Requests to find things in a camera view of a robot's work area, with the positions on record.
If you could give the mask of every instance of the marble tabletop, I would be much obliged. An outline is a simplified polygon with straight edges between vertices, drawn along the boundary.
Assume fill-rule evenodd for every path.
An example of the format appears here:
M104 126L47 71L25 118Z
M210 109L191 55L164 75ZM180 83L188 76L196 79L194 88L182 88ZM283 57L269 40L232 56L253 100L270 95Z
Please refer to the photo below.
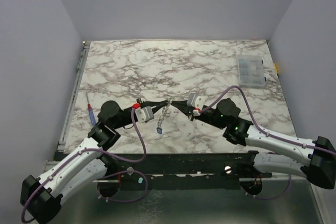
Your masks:
M87 57L82 81L70 119L65 153L70 153L91 129L86 92L96 115L101 105L115 100L121 108L135 103L136 98L161 101L169 98L186 100L190 93L208 96L213 102L231 85L238 85L236 56L259 55L264 60L266 85L262 89L243 88L257 122L280 133L295 136L280 82L265 40L128 40L93 41ZM239 91L231 98L250 120ZM223 131L200 121L188 121L170 106L163 134L156 132L159 115L148 123L138 124L148 153L229 153L257 150L233 145ZM121 138L109 151L142 153L134 129L118 129Z

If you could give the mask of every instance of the plastic storage box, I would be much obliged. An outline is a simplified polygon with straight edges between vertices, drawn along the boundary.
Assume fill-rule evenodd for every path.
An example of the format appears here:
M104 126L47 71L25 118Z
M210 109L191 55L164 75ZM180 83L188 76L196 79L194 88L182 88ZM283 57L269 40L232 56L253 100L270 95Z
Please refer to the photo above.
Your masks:
M260 56L237 57L239 86L260 88L265 86L264 67Z

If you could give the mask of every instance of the white wall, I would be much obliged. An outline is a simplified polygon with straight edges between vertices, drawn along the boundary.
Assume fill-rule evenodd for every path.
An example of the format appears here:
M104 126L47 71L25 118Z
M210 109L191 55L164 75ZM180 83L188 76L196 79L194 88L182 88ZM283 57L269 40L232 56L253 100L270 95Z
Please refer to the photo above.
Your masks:
M336 146L336 0L293 0L270 41L280 81L300 137ZM325 191L336 222L336 191Z
M270 39L292 0L62 0L85 40Z
M20 223L22 181L52 158L81 39L60 0L0 0L0 223Z

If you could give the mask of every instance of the purple cable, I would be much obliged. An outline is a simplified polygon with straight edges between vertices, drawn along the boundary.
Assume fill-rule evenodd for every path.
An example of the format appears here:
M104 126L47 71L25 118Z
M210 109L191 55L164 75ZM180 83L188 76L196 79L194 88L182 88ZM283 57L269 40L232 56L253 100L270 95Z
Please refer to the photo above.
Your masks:
M271 199L278 199L278 198L282 197L283 195L285 195L290 190L291 187L292 187L292 176L289 175L289 180L288 180L288 186L287 186L287 188L281 194L276 195L276 196L272 196L272 197L256 196L256 195L249 194L242 187L240 187L240 188L245 192L246 195L252 197L253 199L271 200Z
M123 174L123 173L129 173L129 172L130 172L129 170L123 170L123 171L121 171L121 172L117 172L117 173L114 173L114 174L105 176L104 178L110 178L110 177L113 177L113 176L115 176L115 175L119 175L119 174ZM142 172L140 172L140 171L138 171L138 170L133 170L132 172L133 172L133 173L138 173L138 174L140 174L140 175L143 177L143 179L145 180L146 186L145 186L145 189L144 189L142 195L140 195L138 198L135 198L135 199L128 199L128 200L112 199L112 198L108 198L108 197L104 197L104 196L102 196L101 193L100 193L100 188L98 187L98 188L97 188L97 191L98 191L98 193L99 193L99 197L101 197L101 198L103 198L103 199L105 199L105 200L108 200L108 201L114 201L114 202L120 202L120 203L132 203L132 202L136 202L136 201L142 199L142 198L147 194L148 180L147 180L146 176L145 176Z
M135 112L135 108L132 108L132 112L131 112L132 123L133 123L133 125L134 125L135 131L136 131L136 133L138 134L138 137L139 137L139 139L140 139L141 145L142 145L142 147L143 147L143 156L141 157L141 159L131 160L131 159L127 159L127 158L120 157L120 156L118 156L118 155L116 155L116 154L109 153L109 152L104 151L104 150L101 150L101 149L96 149L96 148L88 148L88 149L83 149L83 150L81 150L81 151L82 151L82 152L100 152L100 153L104 153L104 154L107 154L107 155L109 155L109 156L112 156L112 157L114 157L114 158L116 158L116 159L119 159L119 160L122 160L122 161L126 161L126 162L130 162L130 163L139 163L139 162L143 161L143 160L145 159L145 157L146 157L146 146L145 146L145 143L144 143L144 141L143 141L143 138L142 138L142 136L141 136L141 134L140 134L140 131L139 131L139 129L138 129L136 123L135 123L134 112ZM75 153L73 156L69 157L68 160L66 160L66 161L65 161L65 162L64 162L64 163L63 163L57 170L55 170L55 171L51 174L51 177L55 177L56 174L58 174L58 173L59 173L59 172L60 172L66 165L68 165L68 164L69 164L75 157L77 157L78 155L80 155L80 154L77 152L77 153ZM146 182L145 192L144 192L139 198L137 198L137 199L134 200L134 201L136 201L136 200L141 199L143 196L145 196L146 191L147 191L147 188L148 188L148 181L147 181L146 177L145 177L141 172L138 172L137 170L134 170L133 172L135 172L135 173L139 173L140 175L142 175L142 176L144 177L144 179L145 179L145 182ZM32 219L30 219L30 220L26 220L26 219L25 219L25 213L26 213L27 208L28 208L30 202L32 201L32 199L35 197L35 195L38 193L38 191L40 191L40 189L43 188L49 181L50 181L50 179L47 178L41 185L39 185L39 186L36 188L35 191L33 191L33 193L32 193L32 194L29 196L29 198L27 199L25 205L23 206L23 210L22 210L22 213L21 213L21 221L22 221L22 223L27 224L27 223L31 223L32 221L35 220L34 218L32 218Z
M238 89L238 90L240 91L240 93L242 94L243 99L244 99L245 104L246 104L246 107L247 107L247 110L248 110L248 113L250 114L251 119L252 119L252 122L254 123L254 125L256 126L256 128L257 128L260 132L262 132L263 134L267 135L267 132L264 131L264 130L257 124L257 122L256 122L256 120L255 120L255 118L254 118L254 116L253 116L252 110L251 110L251 108L250 108L250 105L249 105L248 102L247 102L247 99L246 99L246 96L245 96L243 90L242 90L239 86L236 86L236 85L230 86L230 87L228 87L226 90L224 90L224 92L223 92L223 93L222 93L222 94L221 94L221 95L220 95L220 96L219 96L219 97L218 97L212 104L210 104L208 107L206 107L206 108L204 108L203 110L201 110L200 113L203 113L203 112L209 110L213 105L215 105L218 101L220 101L220 99L221 99L221 98L222 98L222 97L223 97L229 90L231 90L231 89L233 89L233 88ZM292 141L292 140L285 139L285 138L280 137L280 136L275 136L275 135L273 135L273 134L268 134L268 136L273 137L273 138L275 138L275 139L277 139L277 140L280 140L280 141L289 143L289 144L293 144L293 145L297 145L297 146L301 146L301 147L303 147L303 144L297 143L297 142ZM330 151L330 150L327 150L327 149L324 149L324 148L321 148L321 147L317 147L317 146L313 146L313 145L306 145L306 148L310 148L310 149L314 149L314 150L323 151L323 152L326 152L326 153L329 153L329 154L331 154L331 155L336 156L336 152L332 152L332 151Z

